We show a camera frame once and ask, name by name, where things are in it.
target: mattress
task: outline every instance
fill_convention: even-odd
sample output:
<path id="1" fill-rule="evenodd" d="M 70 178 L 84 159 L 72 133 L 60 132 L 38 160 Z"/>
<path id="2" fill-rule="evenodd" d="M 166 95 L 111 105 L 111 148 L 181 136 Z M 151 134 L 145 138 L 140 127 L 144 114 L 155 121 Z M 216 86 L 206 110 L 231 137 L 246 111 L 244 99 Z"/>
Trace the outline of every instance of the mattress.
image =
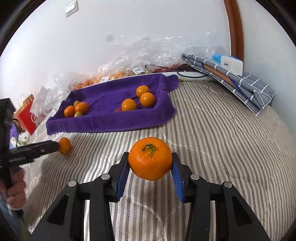
<path id="1" fill-rule="evenodd" d="M 145 137 L 157 137 L 183 164 L 209 182 L 232 182 L 271 240 L 280 240 L 296 218 L 296 148 L 286 125 L 271 106 L 255 116 L 216 81 L 181 82 L 171 92 L 176 115 L 163 126 L 125 132 L 57 133 L 41 123 L 30 142 L 70 139 L 68 155 L 51 153 L 26 164 L 24 219 L 32 232 L 70 180 L 93 181 Z M 146 181 L 131 170 L 124 195 L 110 203 L 116 240 L 184 240 L 190 204 L 175 196 L 172 176 Z M 210 240 L 215 240 L 211 203 Z M 89 240 L 89 201 L 85 207 Z"/>

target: purple cloth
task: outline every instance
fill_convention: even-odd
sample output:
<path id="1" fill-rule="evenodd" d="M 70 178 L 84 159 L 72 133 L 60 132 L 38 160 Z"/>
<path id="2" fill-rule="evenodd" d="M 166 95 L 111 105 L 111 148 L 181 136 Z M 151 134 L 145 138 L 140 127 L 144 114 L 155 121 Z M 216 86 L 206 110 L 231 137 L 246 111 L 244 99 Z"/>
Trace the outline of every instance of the purple cloth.
<path id="1" fill-rule="evenodd" d="M 136 89 L 146 85 L 156 97 L 153 108 L 139 106 Z M 149 74 L 128 77 L 72 91 L 57 113 L 46 123 L 48 135 L 57 132 L 112 132 L 149 128 L 165 124 L 176 113 L 169 92 L 179 85 L 176 75 Z M 137 109 L 115 112 L 125 99 L 134 99 Z M 79 100 L 89 105 L 81 117 L 65 118 L 64 109 Z"/>
<path id="2" fill-rule="evenodd" d="M 16 139 L 18 139 L 18 135 L 21 133 L 20 129 L 17 127 L 16 124 L 14 124 L 12 122 L 12 125 L 11 125 L 11 129 L 9 130 L 9 148 L 14 148 L 14 146 L 12 145 L 12 143 L 10 142 L 11 141 L 11 138 L 12 137 L 15 137 Z"/>

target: orange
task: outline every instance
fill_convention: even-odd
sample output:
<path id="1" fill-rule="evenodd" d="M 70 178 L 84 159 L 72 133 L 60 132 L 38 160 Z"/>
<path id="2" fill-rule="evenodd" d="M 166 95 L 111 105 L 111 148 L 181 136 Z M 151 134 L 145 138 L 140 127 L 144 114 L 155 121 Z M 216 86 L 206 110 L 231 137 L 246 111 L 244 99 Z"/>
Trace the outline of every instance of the orange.
<path id="1" fill-rule="evenodd" d="M 150 92 L 149 88 L 145 85 L 141 85 L 137 88 L 136 90 L 136 95 L 138 98 L 140 98 L 140 96 L 144 93 Z"/>
<path id="2" fill-rule="evenodd" d="M 71 151 L 71 142 L 68 138 L 63 137 L 58 141 L 59 153 L 68 154 Z"/>
<path id="3" fill-rule="evenodd" d="M 93 83 L 94 82 L 92 81 L 92 79 L 87 79 L 86 81 L 83 82 L 82 87 L 92 85 Z"/>
<path id="4" fill-rule="evenodd" d="M 155 96 L 149 92 L 144 93 L 140 97 L 140 103 L 146 108 L 150 108 L 155 104 Z"/>
<path id="5" fill-rule="evenodd" d="M 89 106 L 85 102 L 80 102 L 75 106 L 75 112 L 80 112 L 83 115 L 85 115 L 88 109 L 89 109 Z"/>
<path id="6" fill-rule="evenodd" d="M 119 71 L 119 72 L 114 76 L 114 79 L 123 78 L 125 74 L 126 74 L 125 71 Z"/>
<path id="7" fill-rule="evenodd" d="M 132 99 L 125 99 L 122 104 L 121 104 L 121 110 L 126 111 L 126 110 L 135 110 L 137 108 L 137 104 L 134 100 Z"/>
<path id="8" fill-rule="evenodd" d="M 170 147 L 165 142 L 147 137 L 133 145 L 128 162 L 138 177 L 156 181 L 172 168 L 173 158 Z"/>
<path id="9" fill-rule="evenodd" d="M 94 78 L 94 84 L 100 83 L 103 76 L 97 76 Z"/>
<path id="10" fill-rule="evenodd" d="M 81 86 L 81 84 L 79 84 L 79 85 L 77 85 L 75 88 L 74 88 L 74 90 L 79 90 L 79 89 L 81 89 L 82 88 L 82 86 Z"/>
<path id="11" fill-rule="evenodd" d="M 64 110 L 64 115 L 65 117 L 73 117 L 75 115 L 75 107 L 72 105 L 69 105 L 65 110 Z"/>
<path id="12" fill-rule="evenodd" d="M 110 75 L 109 75 L 109 80 L 114 80 L 114 79 L 115 79 L 115 75 L 116 75 L 116 74 L 110 74 Z"/>

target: metal rivet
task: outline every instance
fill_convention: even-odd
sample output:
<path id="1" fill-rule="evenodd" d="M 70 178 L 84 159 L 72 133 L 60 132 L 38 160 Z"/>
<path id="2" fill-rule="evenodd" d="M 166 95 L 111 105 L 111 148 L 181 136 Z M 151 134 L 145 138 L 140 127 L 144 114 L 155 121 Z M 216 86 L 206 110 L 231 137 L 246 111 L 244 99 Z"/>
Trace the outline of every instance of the metal rivet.
<path id="1" fill-rule="evenodd" d="M 103 175 L 101 176 L 101 178 L 102 178 L 103 180 L 108 180 L 108 179 L 110 178 L 110 175 L 109 175 L 109 174 L 103 174 Z"/>
<path id="2" fill-rule="evenodd" d="M 224 182 L 224 186 L 227 188 L 231 188 L 232 184 L 230 182 Z"/>
<path id="3" fill-rule="evenodd" d="M 69 181 L 69 187 L 74 187 L 76 185 L 76 181 Z"/>
<path id="4" fill-rule="evenodd" d="M 199 175 L 196 175 L 196 174 L 192 174 L 192 175 L 191 175 L 191 179 L 192 179 L 192 180 L 198 180 L 199 178 L 200 178 Z"/>

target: white plush toy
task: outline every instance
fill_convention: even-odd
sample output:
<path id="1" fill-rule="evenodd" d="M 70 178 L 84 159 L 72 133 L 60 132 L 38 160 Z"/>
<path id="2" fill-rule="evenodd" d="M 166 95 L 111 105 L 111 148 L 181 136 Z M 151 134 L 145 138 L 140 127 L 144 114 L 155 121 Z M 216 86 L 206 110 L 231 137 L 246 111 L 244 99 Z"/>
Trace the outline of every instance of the white plush toy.
<path id="1" fill-rule="evenodd" d="M 26 145 L 29 140 L 30 134 L 28 132 L 22 132 L 19 134 L 18 139 L 12 137 L 10 143 L 13 147 Z"/>
<path id="2" fill-rule="evenodd" d="M 20 133 L 17 140 L 17 146 L 26 145 L 29 140 L 29 137 L 30 137 L 30 134 L 26 131 Z"/>

